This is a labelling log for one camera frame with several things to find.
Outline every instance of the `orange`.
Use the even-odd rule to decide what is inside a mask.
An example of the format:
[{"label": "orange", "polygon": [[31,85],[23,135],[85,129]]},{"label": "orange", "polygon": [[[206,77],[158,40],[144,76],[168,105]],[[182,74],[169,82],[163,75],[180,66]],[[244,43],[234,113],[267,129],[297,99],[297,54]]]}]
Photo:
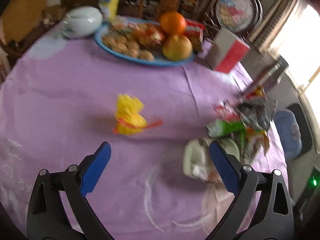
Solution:
[{"label": "orange", "polygon": [[178,12],[166,12],[160,17],[160,26],[170,35],[183,34],[186,28],[186,21]]}]

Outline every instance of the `blue plate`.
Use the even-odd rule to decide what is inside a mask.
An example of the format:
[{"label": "blue plate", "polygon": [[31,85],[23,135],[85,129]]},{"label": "blue plate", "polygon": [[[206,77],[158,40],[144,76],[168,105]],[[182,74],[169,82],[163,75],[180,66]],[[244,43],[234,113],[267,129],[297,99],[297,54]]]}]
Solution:
[{"label": "blue plate", "polygon": [[[151,21],[145,21],[145,20],[141,20],[141,19],[137,19],[137,18],[128,18],[128,21],[130,22],[135,22],[135,23],[141,23],[141,22],[145,22],[145,23],[153,23],[153,24],[159,24],[156,22],[151,22]],[[139,58],[133,58],[133,57],[129,57],[126,56],[124,54],[115,52],[112,49],[109,49],[107,46],[105,46],[102,41],[101,38],[102,36],[106,35],[109,33],[109,25],[108,24],[104,24],[94,35],[94,39],[96,40],[96,43],[105,51],[115,55],[116,57],[120,57],[120,58],[124,58],[126,60],[132,61],[132,62],[136,62],[136,63],[140,63],[140,64],[145,64],[145,65],[155,65],[155,66],[160,66],[160,67],[174,67],[177,65],[181,65],[181,64],[186,64],[189,63],[193,60],[194,58],[194,54],[192,53],[192,55],[188,58],[188,59],[184,59],[184,60],[180,60],[180,61],[171,61],[166,59],[160,52],[159,53],[153,53],[153,56],[155,58],[154,61],[149,61],[149,60],[144,60],[144,59],[139,59]]]}]

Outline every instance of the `red packaging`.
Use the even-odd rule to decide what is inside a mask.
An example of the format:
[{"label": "red packaging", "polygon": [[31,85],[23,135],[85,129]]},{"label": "red packaging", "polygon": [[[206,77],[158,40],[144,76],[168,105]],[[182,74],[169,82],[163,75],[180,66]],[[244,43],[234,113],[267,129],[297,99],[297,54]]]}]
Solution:
[{"label": "red packaging", "polygon": [[238,113],[229,104],[214,107],[213,116],[215,119],[221,119],[228,123],[240,120],[240,116],[238,115]]},{"label": "red packaging", "polygon": [[229,73],[250,50],[238,36],[221,28],[214,38],[214,45],[205,57],[212,70]]},{"label": "red packaging", "polygon": [[193,51],[201,51],[205,26],[199,22],[186,19],[185,35],[192,43]]}]

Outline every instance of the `blue gripper pad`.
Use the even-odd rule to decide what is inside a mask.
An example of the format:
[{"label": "blue gripper pad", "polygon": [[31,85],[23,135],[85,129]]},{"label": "blue gripper pad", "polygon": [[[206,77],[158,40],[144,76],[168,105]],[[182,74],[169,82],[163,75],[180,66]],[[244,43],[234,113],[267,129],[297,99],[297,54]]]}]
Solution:
[{"label": "blue gripper pad", "polygon": [[95,159],[91,162],[91,165],[87,168],[81,178],[80,193],[83,197],[94,190],[111,158],[111,146],[107,142],[104,142],[98,149],[98,153]]},{"label": "blue gripper pad", "polygon": [[240,178],[228,160],[225,151],[219,147],[217,142],[212,142],[209,147],[209,154],[223,181],[223,184],[229,192],[233,193],[237,197],[241,191]]}]

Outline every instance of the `red box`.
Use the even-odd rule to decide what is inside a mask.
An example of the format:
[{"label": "red box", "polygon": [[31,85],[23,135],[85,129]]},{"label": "red box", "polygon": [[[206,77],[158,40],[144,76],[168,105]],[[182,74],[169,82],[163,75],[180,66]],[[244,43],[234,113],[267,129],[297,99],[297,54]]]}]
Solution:
[{"label": "red box", "polygon": [[249,50],[250,47],[238,36],[222,28],[214,38],[214,44],[205,61],[212,70],[229,73]]}]

